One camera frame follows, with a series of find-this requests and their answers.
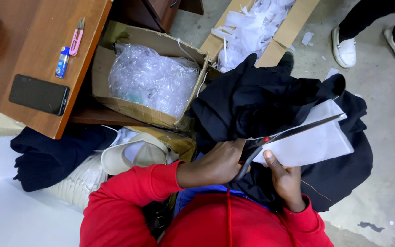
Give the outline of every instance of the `black scissor handle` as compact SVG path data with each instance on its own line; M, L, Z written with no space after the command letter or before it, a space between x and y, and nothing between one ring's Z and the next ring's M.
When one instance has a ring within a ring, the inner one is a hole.
M245 163L243 164L242 169L240 169L239 173L237 173L236 177L233 179L233 182L239 182L240 180L242 180L243 176L245 176L245 174L248 171L248 168L252 162L252 160L254 160L254 158L261 152L261 150L263 150L263 147L257 147L256 149L250 149L248 154L246 155L246 160Z

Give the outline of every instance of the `black smartphone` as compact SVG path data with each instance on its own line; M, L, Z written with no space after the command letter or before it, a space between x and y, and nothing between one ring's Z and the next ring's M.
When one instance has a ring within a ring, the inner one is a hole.
M30 76L14 76L8 101L54 115L63 115L69 87Z

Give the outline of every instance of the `hand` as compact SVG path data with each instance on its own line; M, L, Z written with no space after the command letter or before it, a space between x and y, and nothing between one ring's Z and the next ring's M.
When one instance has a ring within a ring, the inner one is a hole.
M303 211L306 204L301 198L301 167L282 166L271 150L263 152L263 156L272 170L275 191L286 207L294 213Z
M200 160L178 166L176 179L181 188L221 185L231 181L242 168L239 164L245 139L219 142Z

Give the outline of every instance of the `wooden desk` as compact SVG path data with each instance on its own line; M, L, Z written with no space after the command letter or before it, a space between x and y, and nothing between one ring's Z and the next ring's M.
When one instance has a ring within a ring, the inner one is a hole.
M52 138L62 136L91 62L111 0L0 0L0 113ZM69 46L80 17L85 29L64 79L54 76L62 46ZM63 116L8 101L16 74L70 88Z

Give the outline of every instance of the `gray floor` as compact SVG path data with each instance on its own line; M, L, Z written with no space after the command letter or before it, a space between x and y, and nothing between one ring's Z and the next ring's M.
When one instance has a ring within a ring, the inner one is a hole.
M174 37L200 47L230 0L203 0L205 15L179 11L171 29ZM353 193L321 213L326 233L337 247L395 246L395 57L382 30L395 24L395 14L376 20L356 37L357 63L343 69L331 52L332 28L339 24L357 0L321 0L298 37L293 76L323 80L331 67L347 80L347 90L363 96L368 115L362 120L374 153L371 176ZM313 32L314 46L304 46L306 32ZM380 233L359 222L385 228Z

